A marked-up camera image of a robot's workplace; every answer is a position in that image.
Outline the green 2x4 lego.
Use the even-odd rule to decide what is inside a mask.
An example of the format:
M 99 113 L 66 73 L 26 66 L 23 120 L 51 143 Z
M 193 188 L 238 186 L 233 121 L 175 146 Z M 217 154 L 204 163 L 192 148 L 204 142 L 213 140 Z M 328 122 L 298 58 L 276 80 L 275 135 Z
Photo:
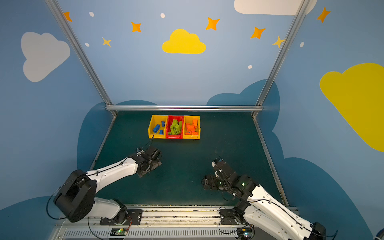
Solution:
M 182 133 L 182 129 L 180 128 L 179 125 L 171 126 L 171 128 L 175 129 L 176 134 L 175 135 L 180 135 Z

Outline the long orange lego piece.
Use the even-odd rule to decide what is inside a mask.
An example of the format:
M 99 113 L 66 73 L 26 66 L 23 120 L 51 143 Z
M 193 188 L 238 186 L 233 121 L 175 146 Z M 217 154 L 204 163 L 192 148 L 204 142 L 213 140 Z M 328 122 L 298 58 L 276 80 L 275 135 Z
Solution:
M 195 129 L 195 130 L 187 129 L 185 131 L 185 135 L 198 136 L 199 135 L 199 130 L 198 129 Z

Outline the orange stepped lego brick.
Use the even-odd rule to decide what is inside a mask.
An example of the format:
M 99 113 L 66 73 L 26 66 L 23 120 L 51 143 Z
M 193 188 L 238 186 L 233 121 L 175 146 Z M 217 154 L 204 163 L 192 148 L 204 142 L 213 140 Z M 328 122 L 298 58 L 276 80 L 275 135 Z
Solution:
M 191 125 L 191 124 L 187 124 L 187 131 L 190 132 L 190 131 L 195 131 L 195 126 L 194 125 Z

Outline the blue 2x4 lego brick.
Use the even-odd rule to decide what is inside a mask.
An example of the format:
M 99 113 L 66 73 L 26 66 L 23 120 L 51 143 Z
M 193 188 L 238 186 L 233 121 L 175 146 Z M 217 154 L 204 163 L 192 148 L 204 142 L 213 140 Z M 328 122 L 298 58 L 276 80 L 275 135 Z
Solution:
M 162 126 L 160 124 L 157 124 L 154 128 L 153 128 L 153 133 L 154 134 L 159 134 L 159 132 L 161 131 L 161 128 Z

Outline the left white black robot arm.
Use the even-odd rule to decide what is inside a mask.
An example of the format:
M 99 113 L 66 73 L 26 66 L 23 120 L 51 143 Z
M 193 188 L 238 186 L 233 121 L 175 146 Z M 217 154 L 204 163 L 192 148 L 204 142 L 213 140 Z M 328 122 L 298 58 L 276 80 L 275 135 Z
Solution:
M 72 223 L 84 218 L 101 218 L 102 225 L 129 225 L 133 219 L 123 203 L 98 198 L 96 194 L 125 177 L 138 175 L 141 178 L 150 173 L 162 164 L 160 154 L 161 151 L 154 147 L 145 151 L 137 149 L 136 154 L 104 168 L 73 171 L 58 189 L 53 203 Z

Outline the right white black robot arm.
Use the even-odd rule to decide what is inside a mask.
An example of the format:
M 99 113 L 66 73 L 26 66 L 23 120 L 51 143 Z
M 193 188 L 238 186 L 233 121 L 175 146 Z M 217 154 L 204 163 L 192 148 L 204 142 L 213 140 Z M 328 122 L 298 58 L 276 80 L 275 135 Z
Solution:
M 212 162 L 213 175 L 202 180 L 205 190 L 226 192 L 239 199 L 232 218 L 241 224 L 260 228 L 277 240 L 325 240 L 326 228 L 311 223 L 277 201 L 257 181 L 238 175 L 222 159 Z

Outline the left yellow bin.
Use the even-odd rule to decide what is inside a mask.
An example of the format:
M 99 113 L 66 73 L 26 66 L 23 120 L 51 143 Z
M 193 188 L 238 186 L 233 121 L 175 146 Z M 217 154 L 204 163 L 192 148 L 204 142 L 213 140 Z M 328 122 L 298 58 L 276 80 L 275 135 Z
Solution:
M 148 127 L 148 135 L 149 139 L 165 139 L 166 138 L 166 125 L 165 127 L 162 127 L 161 130 L 164 131 L 163 135 L 160 134 L 154 134 L 153 133 L 153 128 L 157 125 L 160 124 L 162 126 L 161 121 L 165 121 L 166 125 L 168 123 L 168 116 L 167 115 L 152 115 L 151 121 Z

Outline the yellow bin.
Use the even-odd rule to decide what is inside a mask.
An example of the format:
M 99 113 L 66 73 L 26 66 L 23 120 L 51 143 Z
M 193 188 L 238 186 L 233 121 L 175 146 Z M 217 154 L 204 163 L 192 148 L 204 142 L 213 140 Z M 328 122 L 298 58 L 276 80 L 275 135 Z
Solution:
M 162 127 L 161 130 L 164 131 L 163 135 L 160 134 L 154 134 L 153 133 L 153 128 L 157 125 L 160 124 L 162 126 L 161 121 L 165 121 L 166 125 L 168 123 L 168 116 L 167 115 L 152 115 L 151 121 L 148 127 L 148 135 L 149 139 L 165 139 L 166 138 L 166 125 L 165 127 Z
M 187 130 L 187 124 L 193 125 L 193 119 L 199 119 L 198 121 L 198 127 L 196 129 L 199 130 L 198 136 L 191 136 L 191 135 L 185 135 L 185 131 Z M 183 121 L 183 139 L 185 140 L 199 140 L 201 136 L 201 119 L 199 116 L 184 116 Z

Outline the red middle bin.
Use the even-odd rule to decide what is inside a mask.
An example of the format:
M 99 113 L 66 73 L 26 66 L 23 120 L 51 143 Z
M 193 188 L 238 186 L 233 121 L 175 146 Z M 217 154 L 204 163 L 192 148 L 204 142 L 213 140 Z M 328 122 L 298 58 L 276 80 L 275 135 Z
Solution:
M 183 138 L 183 129 L 184 129 L 184 127 L 181 128 L 182 129 L 182 133 L 180 135 L 169 135 L 168 134 L 174 119 L 176 119 L 178 122 L 179 121 L 182 121 L 182 122 L 184 121 L 184 117 L 183 116 L 171 116 L 171 115 L 169 115 L 168 116 L 168 123 L 166 125 L 166 138 L 167 139 L 182 139 Z

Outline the right yellow bin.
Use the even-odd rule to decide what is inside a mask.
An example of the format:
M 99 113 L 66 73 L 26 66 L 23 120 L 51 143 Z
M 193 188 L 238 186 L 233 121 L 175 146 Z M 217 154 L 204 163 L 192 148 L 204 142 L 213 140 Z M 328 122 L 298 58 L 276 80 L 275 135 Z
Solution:
M 193 119 L 199 119 L 198 121 L 198 127 L 196 129 L 199 130 L 198 136 L 191 136 L 191 135 L 185 135 L 185 131 L 187 130 L 187 124 L 193 125 Z M 199 140 L 201 136 L 201 119 L 199 116 L 184 116 L 183 121 L 183 139 L 185 140 Z

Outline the right circuit board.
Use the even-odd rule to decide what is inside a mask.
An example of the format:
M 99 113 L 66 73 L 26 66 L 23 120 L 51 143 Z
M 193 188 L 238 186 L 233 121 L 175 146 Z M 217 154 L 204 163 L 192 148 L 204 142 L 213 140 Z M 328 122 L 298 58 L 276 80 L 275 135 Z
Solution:
M 254 237 L 254 231 L 252 227 L 244 227 L 237 229 L 237 240 L 251 240 Z

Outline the circuit board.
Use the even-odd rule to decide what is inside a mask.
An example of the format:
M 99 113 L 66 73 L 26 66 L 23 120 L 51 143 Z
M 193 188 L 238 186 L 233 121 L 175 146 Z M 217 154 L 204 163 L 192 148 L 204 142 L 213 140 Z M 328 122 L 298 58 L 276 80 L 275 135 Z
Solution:
M 112 229 L 110 237 L 122 236 L 125 237 L 128 234 L 128 229 Z
M 251 240 L 254 237 L 254 231 L 252 227 L 244 227 L 237 229 L 237 240 Z

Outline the left circuit board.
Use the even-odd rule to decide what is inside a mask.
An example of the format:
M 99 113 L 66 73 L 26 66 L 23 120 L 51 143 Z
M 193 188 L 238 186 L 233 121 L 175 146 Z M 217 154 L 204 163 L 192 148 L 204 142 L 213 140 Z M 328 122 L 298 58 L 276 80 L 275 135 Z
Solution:
M 110 237 L 122 236 L 125 237 L 128 234 L 128 229 L 112 229 Z

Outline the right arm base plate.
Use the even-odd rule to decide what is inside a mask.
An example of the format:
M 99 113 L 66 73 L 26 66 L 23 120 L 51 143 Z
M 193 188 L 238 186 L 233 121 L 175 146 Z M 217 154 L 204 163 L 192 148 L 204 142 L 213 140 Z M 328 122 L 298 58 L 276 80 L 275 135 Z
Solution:
M 243 216 L 234 209 L 220 208 L 221 225 L 240 225 L 244 223 Z

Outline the aluminium frame back bar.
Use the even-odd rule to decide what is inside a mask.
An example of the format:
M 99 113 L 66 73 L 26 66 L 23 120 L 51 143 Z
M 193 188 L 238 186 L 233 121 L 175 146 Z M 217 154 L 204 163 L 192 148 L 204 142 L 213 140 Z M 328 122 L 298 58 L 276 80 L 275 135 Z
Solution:
M 172 112 L 261 112 L 262 106 L 163 106 L 107 105 L 107 111 L 172 111 Z

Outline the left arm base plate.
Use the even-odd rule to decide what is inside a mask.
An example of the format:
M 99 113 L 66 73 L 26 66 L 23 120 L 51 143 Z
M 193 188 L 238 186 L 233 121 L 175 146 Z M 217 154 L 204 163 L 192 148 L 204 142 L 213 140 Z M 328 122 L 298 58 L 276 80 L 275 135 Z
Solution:
M 143 210 L 128 209 L 120 210 L 119 213 L 113 218 L 102 218 L 100 220 L 101 226 L 138 226 L 141 224 Z

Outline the aluminium front rail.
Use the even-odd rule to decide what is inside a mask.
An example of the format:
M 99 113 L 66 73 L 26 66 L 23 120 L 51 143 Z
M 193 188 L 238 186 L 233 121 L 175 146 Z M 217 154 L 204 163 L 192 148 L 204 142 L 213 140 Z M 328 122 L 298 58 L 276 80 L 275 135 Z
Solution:
M 138 226 L 101 226 L 101 218 L 84 218 L 76 223 L 67 218 L 59 222 L 52 234 L 52 240 L 93 237 L 106 234 L 107 229 L 130 227 L 127 236 L 144 235 L 139 229 L 148 228 L 150 236 L 207 235 L 209 230 L 217 230 L 222 235 L 235 232 L 235 227 L 246 225 L 221 225 L 220 208 L 233 209 L 235 206 L 126 206 L 128 209 L 143 210 L 141 224 Z

